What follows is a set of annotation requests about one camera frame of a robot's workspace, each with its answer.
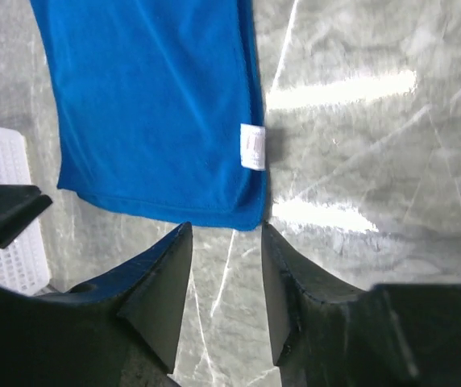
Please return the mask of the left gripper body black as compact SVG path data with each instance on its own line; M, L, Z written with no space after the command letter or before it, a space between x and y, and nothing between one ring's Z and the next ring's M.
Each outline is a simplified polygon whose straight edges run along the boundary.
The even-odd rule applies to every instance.
M51 205L52 199L35 185L0 185L0 248L7 248Z

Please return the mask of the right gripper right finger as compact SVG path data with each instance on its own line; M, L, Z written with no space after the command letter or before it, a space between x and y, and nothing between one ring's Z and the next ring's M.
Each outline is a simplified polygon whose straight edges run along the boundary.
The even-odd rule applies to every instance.
M362 290L264 223L272 362L285 386L461 386L461 284Z

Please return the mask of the blue towel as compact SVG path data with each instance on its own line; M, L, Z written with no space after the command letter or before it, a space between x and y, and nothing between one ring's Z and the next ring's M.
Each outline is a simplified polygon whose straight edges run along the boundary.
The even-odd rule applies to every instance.
M56 101L57 185L104 210L251 231L267 173L249 1L34 1Z

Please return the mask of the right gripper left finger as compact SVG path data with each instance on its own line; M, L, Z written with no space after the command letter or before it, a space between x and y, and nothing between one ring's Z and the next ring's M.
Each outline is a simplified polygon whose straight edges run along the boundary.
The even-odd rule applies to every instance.
M170 386L193 254L182 223L65 293L0 287L0 386Z

